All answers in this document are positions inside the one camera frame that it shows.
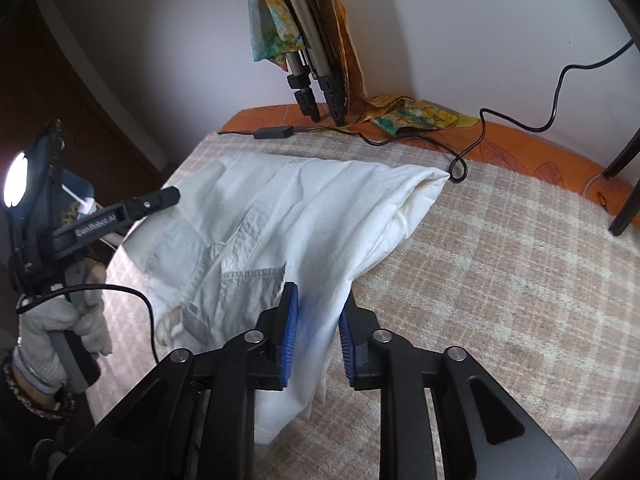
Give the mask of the left gloved hand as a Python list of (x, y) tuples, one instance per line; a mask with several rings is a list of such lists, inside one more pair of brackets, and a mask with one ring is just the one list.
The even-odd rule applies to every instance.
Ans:
[(93, 386), (101, 376), (99, 357), (112, 352), (98, 289), (106, 279), (105, 266), (87, 259), (70, 276), (92, 289), (64, 292), (20, 316), (12, 374), (42, 405), (51, 404), (61, 389), (82, 393)]

